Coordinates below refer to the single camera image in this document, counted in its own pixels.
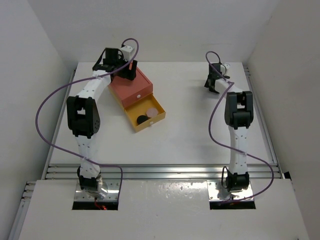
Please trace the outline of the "coral and yellow drawer cabinet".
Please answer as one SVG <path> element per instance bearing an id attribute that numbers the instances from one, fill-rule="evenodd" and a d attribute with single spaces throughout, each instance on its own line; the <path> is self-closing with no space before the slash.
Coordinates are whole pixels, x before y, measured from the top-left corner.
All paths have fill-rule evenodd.
<path id="1" fill-rule="evenodd" d="M 124 110 L 151 94 L 153 92 L 153 83 L 139 68 L 137 68 L 134 80 L 131 81 L 126 78 L 115 76 L 108 85 L 108 89 L 119 106 Z"/>

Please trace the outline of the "yellow drawer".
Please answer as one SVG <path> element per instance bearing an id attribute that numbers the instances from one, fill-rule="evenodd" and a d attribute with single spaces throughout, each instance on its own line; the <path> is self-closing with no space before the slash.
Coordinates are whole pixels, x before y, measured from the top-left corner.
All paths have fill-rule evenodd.
<path id="1" fill-rule="evenodd" d="M 124 112 L 136 133 L 166 117 L 166 111 L 152 93 L 126 107 Z"/>

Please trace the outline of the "pink octagonal compact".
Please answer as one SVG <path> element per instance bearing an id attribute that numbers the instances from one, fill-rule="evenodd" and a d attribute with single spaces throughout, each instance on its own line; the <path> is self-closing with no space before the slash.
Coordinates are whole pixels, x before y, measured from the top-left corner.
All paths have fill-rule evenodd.
<path id="1" fill-rule="evenodd" d="M 154 107 L 151 107 L 151 108 L 149 108 L 149 109 L 146 111 L 146 116 L 147 116 L 148 118 L 154 118 L 154 117 L 156 117 L 158 114 L 159 114 L 159 111 L 158 111 L 156 108 L 154 108 Z"/>

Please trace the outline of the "black round compact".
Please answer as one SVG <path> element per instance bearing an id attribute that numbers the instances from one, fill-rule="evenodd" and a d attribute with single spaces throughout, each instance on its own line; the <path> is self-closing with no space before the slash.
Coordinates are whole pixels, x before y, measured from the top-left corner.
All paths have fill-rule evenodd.
<path id="1" fill-rule="evenodd" d="M 146 122 L 148 119 L 149 119 L 148 116 L 146 116 L 146 115 L 140 115 L 140 116 L 137 117 L 136 123 L 137 123 L 138 125 L 140 125 L 140 124 Z"/>

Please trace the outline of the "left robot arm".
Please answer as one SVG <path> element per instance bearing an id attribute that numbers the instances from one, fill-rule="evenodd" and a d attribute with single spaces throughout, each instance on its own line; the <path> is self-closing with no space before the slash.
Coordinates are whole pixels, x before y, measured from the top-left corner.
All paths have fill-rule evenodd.
<path id="1" fill-rule="evenodd" d="M 117 73 L 129 81 L 136 77 L 137 61 L 132 59 L 135 48 L 122 45 L 121 48 L 105 48 L 92 67 L 92 77 L 85 87 L 76 95 L 66 100 L 68 128 L 75 136 L 79 154 L 82 156 L 77 170 L 80 188 L 95 199 L 106 196 L 101 176 L 101 168 L 93 163 L 95 160 L 95 135 L 100 129 L 100 115 L 97 101 L 105 88 L 116 75 L 113 71 L 121 68 Z"/>

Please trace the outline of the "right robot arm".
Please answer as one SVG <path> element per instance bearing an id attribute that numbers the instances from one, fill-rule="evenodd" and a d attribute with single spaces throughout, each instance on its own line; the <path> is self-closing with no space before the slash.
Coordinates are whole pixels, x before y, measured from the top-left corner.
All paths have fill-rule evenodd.
<path id="1" fill-rule="evenodd" d="M 228 167 L 222 169 L 221 187 L 227 193 L 240 193 L 248 189 L 250 175 L 247 165 L 247 135 L 254 120 L 253 93 L 234 85 L 223 74 L 228 71 L 221 62 L 209 63 L 209 74 L 205 87 L 225 99 L 224 121 L 230 134 L 230 145 L 218 143 L 230 150 Z"/>

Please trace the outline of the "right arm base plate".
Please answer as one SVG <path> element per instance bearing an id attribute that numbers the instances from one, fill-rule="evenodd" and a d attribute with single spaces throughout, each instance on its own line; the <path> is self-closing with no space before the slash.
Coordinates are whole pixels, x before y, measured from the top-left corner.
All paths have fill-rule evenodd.
<path id="1" fill-rule="evenodd" d="M 228 191 L 222 187 L 221 181 L 218 179 L 207 181 L 208 198 L 210 202 L 220 203 L 226 201 L 254 201 L 253 189 L 249 183 L 247 189 Z"/>

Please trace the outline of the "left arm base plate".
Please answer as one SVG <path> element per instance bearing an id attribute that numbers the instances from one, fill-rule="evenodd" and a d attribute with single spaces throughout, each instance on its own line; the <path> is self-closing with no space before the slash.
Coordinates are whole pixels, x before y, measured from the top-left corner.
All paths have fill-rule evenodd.
<path id="1" fill-rule="evenodd" d="M 77 182 L 75 193 L 74 193 L 74 202 L 90 202 L 93 203 L 95 198 L 98 202 L 116 202 L 118 200 L 118 194 L 120 189 L 120 182 L 117 180 L 103 180 L 102 186 L 95 191 L 85 191 L 81 189 L 80 183 Z"/>

